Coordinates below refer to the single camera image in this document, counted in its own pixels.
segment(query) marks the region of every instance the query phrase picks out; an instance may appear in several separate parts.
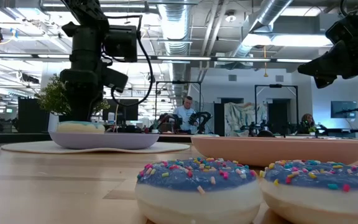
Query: pink plate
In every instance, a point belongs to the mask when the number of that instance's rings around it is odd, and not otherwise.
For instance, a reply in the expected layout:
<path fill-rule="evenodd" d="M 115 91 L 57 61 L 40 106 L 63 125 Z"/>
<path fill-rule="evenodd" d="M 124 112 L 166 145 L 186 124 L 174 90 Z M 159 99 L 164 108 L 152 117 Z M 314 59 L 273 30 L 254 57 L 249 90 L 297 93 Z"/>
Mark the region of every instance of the pink plate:
<path fill-rule="evenodd" d="M 345 164 L 358 161 L 358 140 L 193 136 L 191 141 L 206 157 L 235 160 L 252 166 L 268 166 L 283 159 L 313 159 Z"/>

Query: donut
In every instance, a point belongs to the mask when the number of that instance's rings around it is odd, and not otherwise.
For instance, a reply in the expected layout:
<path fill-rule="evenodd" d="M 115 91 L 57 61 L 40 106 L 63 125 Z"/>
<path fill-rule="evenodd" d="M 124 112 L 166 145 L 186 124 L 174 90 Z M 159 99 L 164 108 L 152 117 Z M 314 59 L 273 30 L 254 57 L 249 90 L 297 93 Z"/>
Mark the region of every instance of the donut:
<path fill-rule="evenodd" d="M 358 224 L 358 166 L 277 161 L 260 176 L 267 205 L 293 223 Z"/>
<path fill-rule="evenodd" d="M 262 201 L 255 171 L 214 158 L 147 164 L 135 196 L 139 210 L 156 224 L 246 224 Z"/>
<path fill-rule="evenodd" d="M 104 133 L 104 126 L 98 123 L 85 121 L 60 122 L 56 132 L 58 133 Z"/>

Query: man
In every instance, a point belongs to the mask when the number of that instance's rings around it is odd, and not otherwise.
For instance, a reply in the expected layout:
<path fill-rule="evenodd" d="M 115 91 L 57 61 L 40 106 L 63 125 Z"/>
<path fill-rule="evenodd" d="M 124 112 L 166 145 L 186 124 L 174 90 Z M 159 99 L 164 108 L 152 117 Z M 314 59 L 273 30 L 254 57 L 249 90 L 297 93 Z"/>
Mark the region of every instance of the man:
<path fill-rule="evenodd" d="M 181 118 L 183 120 L 183 123 L 180 126 L 181 130 L 184 132 L 187 132 L 189 134 L 191 134 L 191 132 L 192 132 L 191 131 L 192 127 L 198 125 L 198 122 L 197 122 L 198 119 L 193 124 L 189 124 L 190 116 L 193 113 L 195 113 L 195 111 L 193 109 L 191 109 L 192 104 L 193 104 L 193 98 L 191 96 L 186 96 L 183 106 L 179 106 L 173 111 L 173 114 L 178 115 L 179 118 Z"/>

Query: wooden table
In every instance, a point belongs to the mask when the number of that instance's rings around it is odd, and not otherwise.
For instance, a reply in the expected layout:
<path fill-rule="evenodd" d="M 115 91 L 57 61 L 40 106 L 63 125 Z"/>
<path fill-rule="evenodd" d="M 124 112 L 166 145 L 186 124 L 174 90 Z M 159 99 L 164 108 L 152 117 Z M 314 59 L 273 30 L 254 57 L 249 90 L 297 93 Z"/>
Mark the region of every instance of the wooden table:
<path fill-rule="evenodd" d="M 31 154 L 0 151 L 0 224 L 150 224 L 134 198 L 147 163 L 202 156 L 193 147 L 163 154 Z M 263 203 L 254 224 L 289 223 Z"/>

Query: metal frame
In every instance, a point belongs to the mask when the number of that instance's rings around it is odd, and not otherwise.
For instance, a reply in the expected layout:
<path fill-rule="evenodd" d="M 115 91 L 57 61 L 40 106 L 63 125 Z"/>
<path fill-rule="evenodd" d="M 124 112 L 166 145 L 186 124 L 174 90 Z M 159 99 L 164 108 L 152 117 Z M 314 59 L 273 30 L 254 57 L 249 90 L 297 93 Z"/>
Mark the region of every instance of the metal frame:
<path fill-rule="evenodd" d="M 199 92 L 199 99 L 200 99 L 200 103 L 199 103 L 199 111 L 201 112 L 201 82 L 185 82 L 185 81 L 156 81 L 155 82 L 155 104 L 154 104 L 154 118 L 157 119 L 157 92 L 158 92 L 158 84 L 159 83 L 172 83 L 172 84 L 198 84 L 198 86 L 200 87 L 200 92 Z"/>
<path fill-rule="evenodd" d="M 263 87 L 263 89 L 261 89 L 258 93 L 257 93 L 257 88 L 258 87 Z M 259 93 L 261 93 L 264 90 L 264 87 L 269 87 L 269 88 L 283 88 L 286 87 L 292 94 L 295 95 L 296 97 L 296 124 L 299 124 L 299 102 L 298 102 L 298 86 L 296 85 L 281 85 L 281 84 L 272 84 L 272 85 L 255 85 L 255 124 L 258 123 L 258 111 L 257 111 L 257 98 Z M 295 89 L 295 93 L 292 92 L 290 90 L 290 87 L 293 87 Z"/>

